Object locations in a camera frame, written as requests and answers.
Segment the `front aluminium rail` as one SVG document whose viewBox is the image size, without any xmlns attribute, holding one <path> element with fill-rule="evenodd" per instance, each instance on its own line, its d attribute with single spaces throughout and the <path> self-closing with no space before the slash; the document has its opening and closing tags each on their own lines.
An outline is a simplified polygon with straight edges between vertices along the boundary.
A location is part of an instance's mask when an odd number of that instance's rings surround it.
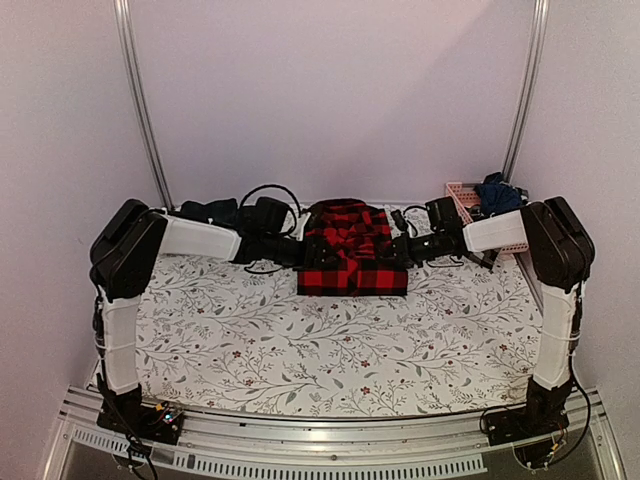
<svg viewBox="0 0 640 480">
<path fill-rule="evenodd" d="M 487 416 L 301 419 L 186 409 L 175 444 L 148 456 L 102 429 L 98 393 L 70 388 L 46 479 L 626 479 L 596 391 L 566 404 L 564 431 L 497 444 Z"/>
</svg>

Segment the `aluminium frame post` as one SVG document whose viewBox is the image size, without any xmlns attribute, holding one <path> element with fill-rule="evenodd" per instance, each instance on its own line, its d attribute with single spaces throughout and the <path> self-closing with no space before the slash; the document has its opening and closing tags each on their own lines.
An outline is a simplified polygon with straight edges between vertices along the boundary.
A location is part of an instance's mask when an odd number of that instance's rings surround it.
<svg viewBox="0 0 640 480">
<path fill-rule="evenodd" d="M 502 168 L 504 178 L 507 180 L 511 180 L 514 175 L 519 151 L 524 138 L 544 51 L 549 8 L 549 0 L 536 0 L 534 2 L 524 76 Z"/>
<path fill-rule="evenodd" d="M 159 194 L 161 205 L 165 208 L 173 209 L 174 202 L 170 193 L 145 95 L 131 15 L 131 2 L 127 0 L 115 0 L 113 6 L 131 98 L 151 176 Z"/>
</svg>

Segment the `left aluminium frame post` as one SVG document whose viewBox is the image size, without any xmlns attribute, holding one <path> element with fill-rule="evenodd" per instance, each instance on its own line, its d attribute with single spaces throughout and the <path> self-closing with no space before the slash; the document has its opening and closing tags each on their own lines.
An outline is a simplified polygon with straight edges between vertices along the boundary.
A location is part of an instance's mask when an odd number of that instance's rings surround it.
<svg viewBox="0 0 640 480">
<path fill-rule="evenodd" d="M 131 15 L 131 2 L 127 0 L 115 0 L 113 6 L 131 98 L 151 176 L 159 194 L 161 205 L 165 208 L 173 209 L 174 202 L 170 193 L 145 95 Z"/>
</svg>

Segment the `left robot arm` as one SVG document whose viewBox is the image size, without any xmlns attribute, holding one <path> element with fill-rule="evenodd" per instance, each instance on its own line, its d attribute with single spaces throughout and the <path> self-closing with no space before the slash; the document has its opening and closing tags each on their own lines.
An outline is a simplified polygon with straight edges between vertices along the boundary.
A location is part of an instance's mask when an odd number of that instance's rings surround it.
<svg viewBox="0 0 640 480">
<path fill-rule="evenodd" d="M 177 210 L 128 199 L 91 246 L 98 388 L 106 398 L 117 397 L 108 412 L 126 433 L 141 433 L 149 423 L 146 408 L 129 395 L 140 390 L 137 311 L 158 257 L 194 255 L 239 265 L 269 260 L 285 268 L 302 267 L 312 210 L 297 199 L 267 197 L 266 189 L 255 188 L 259 197 L 253 204 L 235 198 L 186 201 Z"/>
</svg>

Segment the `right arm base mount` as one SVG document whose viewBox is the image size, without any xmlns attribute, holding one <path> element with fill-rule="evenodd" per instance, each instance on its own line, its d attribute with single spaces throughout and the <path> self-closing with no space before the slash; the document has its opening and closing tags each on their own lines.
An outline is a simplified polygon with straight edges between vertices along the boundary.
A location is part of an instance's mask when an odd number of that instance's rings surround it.
<svg viewBox="0 0 640 480">
<path fill-rule="evenodd" d="M 569 426 L 566 396 L 544 391 L 527 394 L 521 407 L 491 407 L 479 420 L 491 446 L 511 444 L 516 461 L 527 470 L 546 469 L 563 446 Z"/>
</svg>

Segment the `pink plastic basket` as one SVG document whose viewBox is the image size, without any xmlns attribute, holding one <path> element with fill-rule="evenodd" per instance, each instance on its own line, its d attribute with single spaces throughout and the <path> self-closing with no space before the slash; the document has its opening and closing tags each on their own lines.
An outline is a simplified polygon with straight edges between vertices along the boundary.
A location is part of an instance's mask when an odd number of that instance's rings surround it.
<svg viewBox="0 0 640 480">
<path fill-rule="evenodd" d="M 519 208 L 506 214 L 480 212 L 473 217 L 471 209 L 480 208 L 482 198 L 476 193 L 477 184 L 447 182 L 445 195 L 453 199 L 461 218 L 462 235 L 470 253 L 497 250 L 500 254 L 523 253 L 529 249 L 524 222 Z"/>
</svg>

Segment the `grey white plaid cloth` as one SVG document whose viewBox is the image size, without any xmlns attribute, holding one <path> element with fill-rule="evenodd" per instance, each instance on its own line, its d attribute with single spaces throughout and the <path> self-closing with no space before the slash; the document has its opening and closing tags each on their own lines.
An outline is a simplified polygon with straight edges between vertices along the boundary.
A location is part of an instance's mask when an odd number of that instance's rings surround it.
<svg viewBox="0 0 640 480">
<path fill-rule="evenodd" d="M 492 249 L 492 250 L 486 250 L 482 253 L 482 256 L 480 257 L 480 263 L 479 265 L 483 268 L 488 269 L 489 271 L 492 271 L 496 260 L 499 256 L 500 251 L 496 250 L 496 249 Z"/>
</svg>

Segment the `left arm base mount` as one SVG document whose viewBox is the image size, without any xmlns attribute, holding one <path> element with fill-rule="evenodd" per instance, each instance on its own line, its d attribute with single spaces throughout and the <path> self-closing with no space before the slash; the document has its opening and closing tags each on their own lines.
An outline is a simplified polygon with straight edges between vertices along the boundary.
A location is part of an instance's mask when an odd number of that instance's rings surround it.
<svg viewBox="0 0 640 480">
<path fill-rule="evenodd" d="M 177 445 L 183 426 L 183 411 L 168 402 L 145 405 L 138 390 L 103 397 L 97 425 L 130 435 L 133 439 Z"/>
</svg>

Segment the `dark blue garment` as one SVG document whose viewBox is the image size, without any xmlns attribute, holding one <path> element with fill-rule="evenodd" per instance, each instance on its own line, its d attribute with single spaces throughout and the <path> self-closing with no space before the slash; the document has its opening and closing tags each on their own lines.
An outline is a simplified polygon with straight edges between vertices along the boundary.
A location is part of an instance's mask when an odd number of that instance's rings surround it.
<svg viewBox="0 0 640 480">
<path fill-rule="evenodd" d="M 528 191 L 511 185 L 502 172 L 487 175 L 482 183 L 474 186 L 480 199 L 480 212 L 491 217 L 518 210 L 529 203 Z"/>
</svg>

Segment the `right aluminium frame post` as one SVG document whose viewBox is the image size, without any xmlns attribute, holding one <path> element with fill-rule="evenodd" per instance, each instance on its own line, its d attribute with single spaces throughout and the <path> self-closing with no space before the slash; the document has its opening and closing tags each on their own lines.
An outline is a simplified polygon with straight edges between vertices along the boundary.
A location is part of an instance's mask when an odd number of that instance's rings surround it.
<svg viewBox="0 0 640 480">
<path fill-rule="evenodd" d="M 504 178 L 507 180 L 511 180 L 514 175 L 519 151 L 524 138 L 544 51 L 549 8 L 549 0 L 536 0 L 534 2 L 524 76 L 502 168 Z"/>
</svg>

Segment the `floral patterned table mat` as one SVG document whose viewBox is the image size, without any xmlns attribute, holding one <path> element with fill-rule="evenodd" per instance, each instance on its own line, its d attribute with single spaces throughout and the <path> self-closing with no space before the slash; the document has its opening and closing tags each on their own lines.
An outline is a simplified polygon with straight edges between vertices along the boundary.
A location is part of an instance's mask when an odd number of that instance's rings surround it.
<svg viewBox="0 0 640 480">
<path fill-rule="evenodd" d="M 324 297 L 269 260 L 162 255 L 137 311 L 141 397 L 358 417 L 526 404 L 542 309 L 513 259 L 471 258 L 406 268 L 404 296 Z"/>
</svg>

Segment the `red black plaid shirt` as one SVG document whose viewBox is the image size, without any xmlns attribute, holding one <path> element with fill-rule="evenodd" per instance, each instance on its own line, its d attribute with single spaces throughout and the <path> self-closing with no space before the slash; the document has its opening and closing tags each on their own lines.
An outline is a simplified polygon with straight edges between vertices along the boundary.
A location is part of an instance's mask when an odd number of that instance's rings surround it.
<svg viewBox="0 0 640 480">
<path fill-rule="evenodd" d="M 303 296 L 404 296 L 408 271 L 398 267 L 391 247 L 391 227 L 384 209 L 357 199 L 324 200 L 308 208 L 304 242 L 324 237 L 340 256 L 329 271 L 297 273 Z"/>
</svg>

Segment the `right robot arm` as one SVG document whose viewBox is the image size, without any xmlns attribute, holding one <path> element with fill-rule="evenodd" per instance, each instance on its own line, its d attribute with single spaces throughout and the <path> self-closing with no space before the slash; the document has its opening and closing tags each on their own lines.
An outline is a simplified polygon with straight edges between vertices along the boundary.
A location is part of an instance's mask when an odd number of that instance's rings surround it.
<svg viewBox="0 0 640 480">
<path fill-rule="evenodd" d="M 393 239 L 396 257 L 407 267 L 444 256 L 466 257 L 528 245 L 541 284 L 542 331 L 537 363 L 528 394 L 571 388 L 572 357 L 579 343 L 584 285 L 590 277 L 595 247 L 562 197 L 529 203 L 519 209 L 464 224 L 451 197 L 426 203 L 431 232 L 413 235 L 400 210 L 391 217 L 400 231 Z"/>
</svg>

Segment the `dark green plaid skirt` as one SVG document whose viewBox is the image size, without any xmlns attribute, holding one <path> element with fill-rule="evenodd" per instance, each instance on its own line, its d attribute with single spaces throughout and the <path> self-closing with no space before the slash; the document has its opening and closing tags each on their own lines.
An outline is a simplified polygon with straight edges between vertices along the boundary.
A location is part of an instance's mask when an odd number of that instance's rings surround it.
<svg viewBox="0 0 640 480">
<path fill-rule="evenodd" d="M 235 198 L 214 200 L 209 203 L 185 201 L 173 214 L 179 218 L 205 224 L 231 228 L 238 213 L 238 202 Z"/>
</svg>

